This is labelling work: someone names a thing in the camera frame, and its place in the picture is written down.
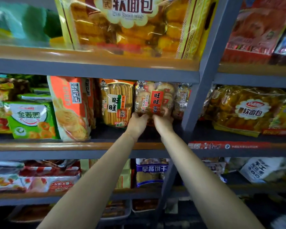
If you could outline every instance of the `purple label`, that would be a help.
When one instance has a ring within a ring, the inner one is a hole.
[[[137,165],[137,172],[144,173],[164,173],[167,171],[168,164],[146,164]]]

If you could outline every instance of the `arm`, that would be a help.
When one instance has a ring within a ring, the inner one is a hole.
[[[130,152],[146,127],[147,119],[147,115],[132,115],[126,132],[58,201],[38,229],[97,226]]]
[[[250,209],[173,131],[167,118],[153,116],[162,142],[208,229],[262,229]]]

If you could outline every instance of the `red promotional strip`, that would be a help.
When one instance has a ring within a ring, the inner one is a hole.
[[[267,149],[271,148],[269,142],[250,141],[192,141],[188,143],[191,149]]]

